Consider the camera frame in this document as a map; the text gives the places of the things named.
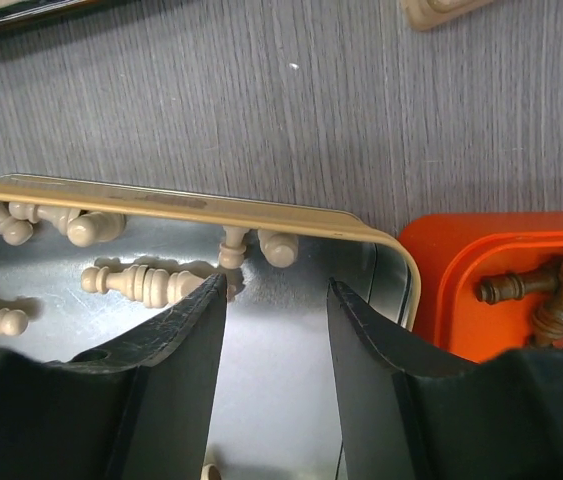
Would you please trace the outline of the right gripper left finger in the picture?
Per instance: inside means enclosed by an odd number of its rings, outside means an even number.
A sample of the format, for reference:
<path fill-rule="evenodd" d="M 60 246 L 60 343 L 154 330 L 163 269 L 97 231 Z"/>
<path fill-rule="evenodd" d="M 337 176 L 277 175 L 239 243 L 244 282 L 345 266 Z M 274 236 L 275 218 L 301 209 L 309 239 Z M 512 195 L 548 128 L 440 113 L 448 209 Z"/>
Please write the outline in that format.
<path fill-rule="evenodd" d="M 67 362 L 0 348 L 0 479 L 197 479 L 227 310 L 208 277 Z"/>

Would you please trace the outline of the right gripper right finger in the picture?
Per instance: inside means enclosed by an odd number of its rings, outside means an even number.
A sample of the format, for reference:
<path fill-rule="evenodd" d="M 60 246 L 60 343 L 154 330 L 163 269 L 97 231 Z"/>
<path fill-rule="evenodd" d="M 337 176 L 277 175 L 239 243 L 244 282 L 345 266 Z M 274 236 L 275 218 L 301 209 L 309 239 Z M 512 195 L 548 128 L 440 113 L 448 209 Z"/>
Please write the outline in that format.
<path fill-rule="evenodd" d="M 327 316 L 352 479 L 563 479 L 563 351 L 474 363 L 331 281 Z"/>

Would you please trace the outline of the light king piece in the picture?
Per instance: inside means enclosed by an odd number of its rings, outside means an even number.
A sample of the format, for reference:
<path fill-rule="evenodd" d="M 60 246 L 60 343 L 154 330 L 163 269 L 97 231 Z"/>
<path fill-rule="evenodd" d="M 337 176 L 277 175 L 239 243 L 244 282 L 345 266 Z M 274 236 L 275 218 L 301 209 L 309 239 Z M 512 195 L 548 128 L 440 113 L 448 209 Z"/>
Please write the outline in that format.
<path fill-rule="evenodd" d="M 214 274 L 226 276 L 228 301 L 243 290 L 240 269 L 228 270 L 203 260 L 179 263 L 147 256 L 129 263 L 119 258 L 99 258 L 83 270 L 80 282 L 88 293 L 117 292 L 147 308 L 162 308 L 178 303 Z"/>

